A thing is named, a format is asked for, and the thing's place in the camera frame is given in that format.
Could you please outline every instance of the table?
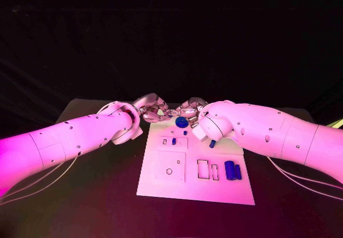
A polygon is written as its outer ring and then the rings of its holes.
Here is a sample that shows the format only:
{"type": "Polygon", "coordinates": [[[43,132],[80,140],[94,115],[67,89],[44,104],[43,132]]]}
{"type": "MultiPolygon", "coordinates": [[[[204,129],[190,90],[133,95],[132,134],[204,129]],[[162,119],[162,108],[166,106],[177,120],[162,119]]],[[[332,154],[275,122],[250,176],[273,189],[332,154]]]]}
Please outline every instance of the table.
{"type": "MultiPolygon", "coordinates": [[[[107,102],[71,100],[56,123],[96,113],[107,102]]],[[[305,110],[277,110],[312,122],[305,110]]],[[[266,158],[246,150],[254,206],[136,196],[148,126],[142,121],[143,133],[135,140],[116,146],[107,143],[81,155],[64,176],[38,194],[0,206],[0,237],[343,237],[343,202],[301,188],[266,158]]],[[[292,162],[273,161],[290,173],[335,182],[292,162]]],[[[68,164],[64,162],[50,178],[19,195],[47,185],[68,164]]],[[[343,197],[331,188],[311,187],[343,197]]]]}

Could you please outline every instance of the blue object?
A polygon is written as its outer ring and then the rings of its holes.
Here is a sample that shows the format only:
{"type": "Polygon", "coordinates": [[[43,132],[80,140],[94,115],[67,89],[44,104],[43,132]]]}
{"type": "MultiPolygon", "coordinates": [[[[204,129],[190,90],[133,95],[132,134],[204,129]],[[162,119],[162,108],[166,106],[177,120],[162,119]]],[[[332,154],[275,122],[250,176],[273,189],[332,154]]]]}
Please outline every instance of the blue object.
{"type": "Polygon", "coordinates": [[[208,144],[208,147],[213,148],[213,147],[214,147],[214,144],[215,144],[215,141],[211,140],[211,141],[210,141],[210,144],[208,144]]]}
{"type": "Polygon", "coordinates": [[[237,180],[241,180],[240,167],[239,167],[239,165],[234,165],[234,170],[236,170],[236,177],[237,177],[237,180]]]}
{"type": "Polygon", "coordinates": [[[174,124],[179,128],[185,128],[188,125],[187,119],[184,117],[177,117],[174,120],[174,124]]]}
{"type": "Polygon", "coordinates": [[[236,180],[233,161],[226,161],[223,164],[224,164],[226,180],[236,180]]]}

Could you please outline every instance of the blue cylinder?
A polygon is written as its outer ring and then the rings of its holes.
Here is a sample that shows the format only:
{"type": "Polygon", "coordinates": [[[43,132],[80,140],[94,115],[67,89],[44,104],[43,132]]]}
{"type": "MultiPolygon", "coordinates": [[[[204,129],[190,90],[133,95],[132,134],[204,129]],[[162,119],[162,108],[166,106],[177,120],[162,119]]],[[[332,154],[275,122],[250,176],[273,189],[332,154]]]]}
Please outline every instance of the blue cylinder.
{"type": "Polygon", "coordinates": [[[179,128],[185,128],[188,125],[187,119],[184,117],[177,117],[174,120],[174,124],[179,128]]]}
{"type": "Polygon", "coordinates": [[[208,144],[208,147],[213,148],[213,147],[214,147],[214,144],[215,144],[215,141],[211,140],[211,141],[210,141],[210,144],[208,144]]]}
{"type": "Polygon", "coordinates": [[[240,167],[239,167],[239,165],[234,165],[234,170],[236,170],[236,177],[237,177],[237,180],[241,180],[240,167]]]}
{"type": "Polygon", "coordinates": [[[226,180],[236,180],[233,161],[226,161],[223,164],[224,164],[226,180]]]}

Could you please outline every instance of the black table surface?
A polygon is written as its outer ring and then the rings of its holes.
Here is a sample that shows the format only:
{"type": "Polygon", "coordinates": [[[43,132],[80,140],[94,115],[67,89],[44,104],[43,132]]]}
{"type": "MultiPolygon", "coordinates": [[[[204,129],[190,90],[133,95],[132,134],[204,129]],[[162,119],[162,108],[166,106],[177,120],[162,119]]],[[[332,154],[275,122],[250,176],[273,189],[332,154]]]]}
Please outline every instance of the black table surface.
{"type": "MultiPolygon", "coordinates": [[[[56,123],[94,114],[109,101],[74,99],[56,123]]],[[[312,122],[303,109],[282,108],[312,122]]],[[[57,182],[35,195],[0,206],[0,237],[48,238],[341,238],[343,201],[299,187],[277,172],[266,158],[244,150],[254,206],[136,196],[148,135],[120,145],[107,143],[81,155],[57,182]]],[[[337,184],[321,172],[282,160],[289,172],[337,184]]],[[[27,191],[56,179],[61,168],[27,191]]],[[[28,177],[12,190],[32,182],[47,171],[28,177]]],[[[322,185],[311,188],[343,197],[322,185]]]]}

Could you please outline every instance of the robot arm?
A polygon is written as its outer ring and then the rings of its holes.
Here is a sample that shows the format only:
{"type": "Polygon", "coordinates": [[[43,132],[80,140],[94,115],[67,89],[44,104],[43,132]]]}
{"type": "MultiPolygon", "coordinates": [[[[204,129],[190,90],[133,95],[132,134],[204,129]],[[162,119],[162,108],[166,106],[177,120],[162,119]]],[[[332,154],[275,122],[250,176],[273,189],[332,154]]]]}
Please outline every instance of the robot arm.
{"type": "Polygon", "coordinates": [[[93,115],[0,140],[0,197],[25,177],[86,154],[109,141],[120,144],[142,133],[139,115],[148,122],[169,119],[162,99],[148,94],[132,104],[117,101],[93,115]],[[164,116],[156,115],[161,109],[164,116]]]}
{"type": "Polygon", "coordinates": [[[226,137],[252,152],[293,161],[343,183],[343,130],[312,124],[276,109],[221,101],[198,108],[192,134],[226,137]]]}

